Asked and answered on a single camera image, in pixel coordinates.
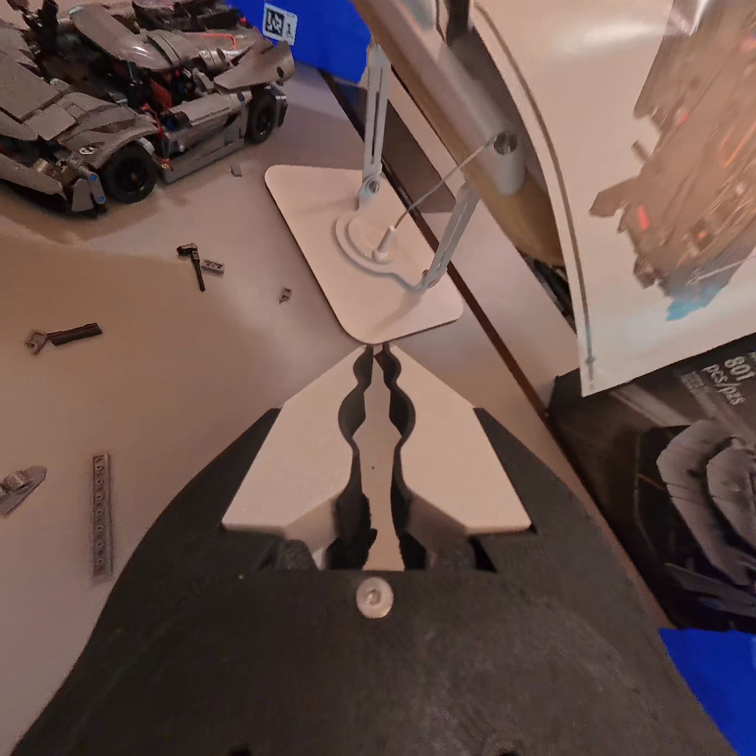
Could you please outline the white book stand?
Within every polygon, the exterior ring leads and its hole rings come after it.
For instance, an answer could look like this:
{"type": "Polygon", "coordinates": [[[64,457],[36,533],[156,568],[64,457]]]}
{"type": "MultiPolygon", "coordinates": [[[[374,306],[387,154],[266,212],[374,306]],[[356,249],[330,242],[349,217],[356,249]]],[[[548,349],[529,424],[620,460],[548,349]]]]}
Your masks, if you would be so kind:
{"type": "Polygon", "coordinates": [[[474,2],[366,2],[364,160],[360,172],[273,165],[265,184],[339,324],[379,345],[456,321],[463,312],[442,282],[476,211],[479,189],[512,200],[525,185],[523,149],[494,100],[454,46],[474,31],[474,2]],[[383,145],[392,63],[405,62],[421,92],[462,140],[454,167],[405,209],[383,187],[383,145]]]}

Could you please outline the grey angled lego piece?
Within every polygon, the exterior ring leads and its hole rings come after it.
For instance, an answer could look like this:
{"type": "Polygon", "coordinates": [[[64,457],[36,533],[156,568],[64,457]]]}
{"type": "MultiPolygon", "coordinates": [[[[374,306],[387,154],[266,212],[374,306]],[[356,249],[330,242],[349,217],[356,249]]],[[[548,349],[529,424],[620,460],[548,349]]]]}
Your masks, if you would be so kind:
{"type": "Polygon", "coordinates": [[[45,480],[47,469],[32,466],[10,473],[1,480],[1,516],[9,516],[45,480]]]}

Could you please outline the instruction booklet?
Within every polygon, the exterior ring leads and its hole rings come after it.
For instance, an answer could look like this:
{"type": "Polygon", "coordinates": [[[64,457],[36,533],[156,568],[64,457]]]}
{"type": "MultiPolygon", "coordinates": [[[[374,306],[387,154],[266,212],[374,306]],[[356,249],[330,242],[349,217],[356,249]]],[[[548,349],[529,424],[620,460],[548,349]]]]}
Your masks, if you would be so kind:
{"type": "Polygon", "coordinates": [[[478,2],[590,395],[754,333],[754,2],[478,2]]]}

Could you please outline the long grey lego plate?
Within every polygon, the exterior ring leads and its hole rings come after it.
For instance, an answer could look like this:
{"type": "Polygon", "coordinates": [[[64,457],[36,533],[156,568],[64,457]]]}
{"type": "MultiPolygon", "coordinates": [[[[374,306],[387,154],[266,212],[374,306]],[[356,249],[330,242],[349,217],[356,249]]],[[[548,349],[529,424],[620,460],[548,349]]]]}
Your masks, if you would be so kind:
{"type": "Polygon", "coordinates": [[[114,572],[111,463],[108,453],[91,459],[91,573],[95,584],[114,572]]]}

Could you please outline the black lego axle piece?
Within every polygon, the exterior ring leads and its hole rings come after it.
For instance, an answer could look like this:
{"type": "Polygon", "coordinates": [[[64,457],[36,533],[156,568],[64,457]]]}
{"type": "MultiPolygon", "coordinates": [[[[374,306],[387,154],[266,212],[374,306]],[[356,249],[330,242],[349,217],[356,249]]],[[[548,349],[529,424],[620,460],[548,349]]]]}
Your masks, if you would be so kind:
{"type": "Polygon", "coordinates": [[[198,246],[195,243],[181,244],[176,248],[179,257],[191,261],[196,281],[201,292],[206,291],[198,246]]]}

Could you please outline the grey lego car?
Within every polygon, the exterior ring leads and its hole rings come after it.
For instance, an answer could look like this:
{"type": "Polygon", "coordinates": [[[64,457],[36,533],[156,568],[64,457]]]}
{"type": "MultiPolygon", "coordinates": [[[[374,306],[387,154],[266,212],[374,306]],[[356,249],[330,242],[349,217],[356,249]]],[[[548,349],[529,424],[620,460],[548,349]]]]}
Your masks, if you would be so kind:
{"type": "Polygon", "coordinates": [[[260,145],[287,115],[288,41],[227,2],[8,2],[2,181],[71,213],[139,203],[260,145]]]}

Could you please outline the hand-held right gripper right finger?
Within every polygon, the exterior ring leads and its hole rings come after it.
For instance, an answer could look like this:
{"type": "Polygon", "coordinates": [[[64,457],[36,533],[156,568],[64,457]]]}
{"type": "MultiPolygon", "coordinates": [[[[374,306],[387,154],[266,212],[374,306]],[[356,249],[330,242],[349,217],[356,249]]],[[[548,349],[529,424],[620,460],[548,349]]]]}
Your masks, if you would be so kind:
{"type": "Polygon", "coordinates": [[[528,531],[532,520],[473,405],[394,345],[383,345],[383,378],[399,433],[390,500],[404,565],[474,566],[474,540],[528,531]]]}

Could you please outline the blue storage bin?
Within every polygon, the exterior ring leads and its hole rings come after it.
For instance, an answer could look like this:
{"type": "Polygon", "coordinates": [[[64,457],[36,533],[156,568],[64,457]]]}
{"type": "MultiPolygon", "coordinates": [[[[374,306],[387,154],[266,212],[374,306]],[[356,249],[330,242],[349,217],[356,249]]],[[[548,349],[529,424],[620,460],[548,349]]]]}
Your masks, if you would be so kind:
{"type": "Polygon", "coordinates": [[[737,754],[755,754],[755,635],[659,630],[667,654],[737,754]]]}
{"type": "Polygon", "coordinates": [[[357,84],[371,33],[350,1],[230,1],[265,37],[288,43],[295,62],[357,84]]]}

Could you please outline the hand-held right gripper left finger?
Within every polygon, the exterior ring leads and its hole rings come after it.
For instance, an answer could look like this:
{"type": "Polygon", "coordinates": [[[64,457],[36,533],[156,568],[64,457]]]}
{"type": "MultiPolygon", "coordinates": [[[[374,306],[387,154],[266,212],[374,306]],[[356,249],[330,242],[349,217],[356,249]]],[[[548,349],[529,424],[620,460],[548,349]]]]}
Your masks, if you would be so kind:
{"type": "Polygon", "coordinates": [[[332,569],[364,568],[376,530],[354,435],[373,353],[354,350],[282,405],[223,515],[226,530],[300,541],[332,569]]]}

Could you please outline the lego set box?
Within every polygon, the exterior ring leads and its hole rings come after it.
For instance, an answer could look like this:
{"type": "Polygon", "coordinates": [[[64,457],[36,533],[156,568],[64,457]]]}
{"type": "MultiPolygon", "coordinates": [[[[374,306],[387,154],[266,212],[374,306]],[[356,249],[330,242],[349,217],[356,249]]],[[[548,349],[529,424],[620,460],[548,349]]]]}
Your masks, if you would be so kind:
{"type": "Polygon", "coordinates": [[[549,412],[670,621],[754,634],[754,335],[584,398],[573,371],[549,412]]]}

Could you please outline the short black lego beam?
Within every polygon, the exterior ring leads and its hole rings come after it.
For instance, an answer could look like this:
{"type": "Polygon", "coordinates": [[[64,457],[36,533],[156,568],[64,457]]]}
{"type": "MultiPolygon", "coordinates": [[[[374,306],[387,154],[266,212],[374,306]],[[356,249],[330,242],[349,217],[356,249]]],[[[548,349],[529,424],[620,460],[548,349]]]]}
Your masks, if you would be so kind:
{"type": "Polygon", "coordinates": [[[58,347],[62,345],[71,344],[71,343],[74,343],[83,339],[94,338],[102,334],[103,334],[103,331],[100,328],[99,324],[91,323],[91,324],[84,324],[82,326],[74,327],[68,330],[59,330],[56,332],[51,332],[50,334],[46,336],[46,340],[48,343],[51,343],[52,345],[58,347]]]}

